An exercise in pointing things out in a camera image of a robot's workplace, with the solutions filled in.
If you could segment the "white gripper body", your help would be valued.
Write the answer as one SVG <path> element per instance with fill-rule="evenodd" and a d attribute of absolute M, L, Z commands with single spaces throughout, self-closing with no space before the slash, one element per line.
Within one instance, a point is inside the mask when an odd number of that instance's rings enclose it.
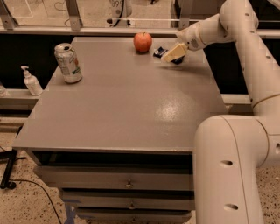
<path fill-rule="evenodd" d="M 178 40 L 188 46 L 188 49 L 191 51 L 202 50 L 207 46 L 200 37 L 200 23 L 192 24 L 178 31 L 176 36 Z"/>

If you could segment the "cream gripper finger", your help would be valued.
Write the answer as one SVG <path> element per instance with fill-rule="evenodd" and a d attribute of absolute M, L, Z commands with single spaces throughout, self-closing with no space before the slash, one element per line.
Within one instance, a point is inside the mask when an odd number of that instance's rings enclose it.
<path fill-rule="evenodd" d="M 168 50 L 162 57 L 163 62 L 172 62 L 186 55 L 188 46 L 184 43 L 177 43 L 170 50 Z"/>

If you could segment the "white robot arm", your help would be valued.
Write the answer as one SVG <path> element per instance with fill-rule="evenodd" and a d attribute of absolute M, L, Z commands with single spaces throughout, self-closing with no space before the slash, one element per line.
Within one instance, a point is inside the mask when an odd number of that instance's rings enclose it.
<path fill-rule="evenodd" d="M 264 224 L 256 168 L 280 161 L 280 66 L 257 34 L 249 0 L 225 0 L 218 14 L 179 31 L 162 59 L 232 42 L 253 115 L 216 115 L 197 128 L 192 152 L 196 224 Z"/>

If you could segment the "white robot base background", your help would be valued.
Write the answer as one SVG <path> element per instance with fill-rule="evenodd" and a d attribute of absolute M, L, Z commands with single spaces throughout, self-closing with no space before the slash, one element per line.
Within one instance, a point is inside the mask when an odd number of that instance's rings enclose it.
<path fill-rule="evenodd" d="M 109 0 L 111 17 L 107 22 L 111 27 L 128 27 L 129 16 L 132 14 L 131 0 Z"/>

